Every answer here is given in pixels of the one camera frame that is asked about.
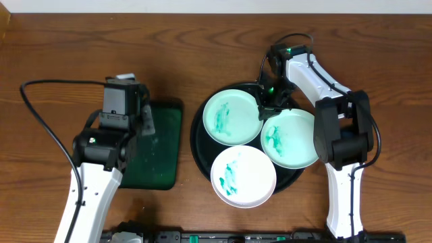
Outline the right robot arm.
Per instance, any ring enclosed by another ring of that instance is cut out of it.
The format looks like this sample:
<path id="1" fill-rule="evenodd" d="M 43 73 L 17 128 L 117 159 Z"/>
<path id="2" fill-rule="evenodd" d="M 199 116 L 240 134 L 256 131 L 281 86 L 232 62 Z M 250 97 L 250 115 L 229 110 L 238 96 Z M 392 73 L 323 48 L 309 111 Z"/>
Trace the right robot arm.
<path id="1" fill-rule="evenodd" d="M 315 108 L 313 146 L 329 178 L 327 228 L 336 240 L 363 242 L 361 175 L 370 165 L 368 152 L 381 149 L 366 92 L 353 92 L 336 81 L 305 45 L 272 45 L 263 60 L 277 80 L 272 84 L 263 76 L 257 79 L 259 119 L 280 117 L 294 89 L 302 91 Z"/>

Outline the mint plate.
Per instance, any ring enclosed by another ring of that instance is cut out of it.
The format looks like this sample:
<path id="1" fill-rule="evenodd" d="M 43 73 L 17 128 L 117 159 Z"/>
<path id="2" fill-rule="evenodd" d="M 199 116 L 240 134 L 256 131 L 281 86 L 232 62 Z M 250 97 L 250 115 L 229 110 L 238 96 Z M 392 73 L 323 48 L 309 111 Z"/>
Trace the mint plate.
<path id="1" fill-rule="evenodd" d="M 207 134 L 226 146 L 251 142 L 263 127 L 255 98 L 238 89 L 214 94 L 205 104 L 202 122 Z"/>
<path id="2" fill-rule="evenodd" d="M 269 118 L 261 130 L 261 146 L 274 164 L 302 169 L 318 160 L 313 143 L 315 117 L 301 109 L 286 109 Z"/>

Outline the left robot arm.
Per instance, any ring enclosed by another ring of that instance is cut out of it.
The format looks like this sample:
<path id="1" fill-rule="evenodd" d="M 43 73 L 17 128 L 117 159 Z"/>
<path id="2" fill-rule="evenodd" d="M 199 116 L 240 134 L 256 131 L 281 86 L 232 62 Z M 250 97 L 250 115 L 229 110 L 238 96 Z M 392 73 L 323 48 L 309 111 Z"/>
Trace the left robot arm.
<path id="1" fill-rule="evenodd" d="M 70 191 L 56 242 L 98 242 L 113 196 L 138 141 L 155 133 L 148 88 L 134 74 L 108 77 L 103 107 L 73 140 Z"/>

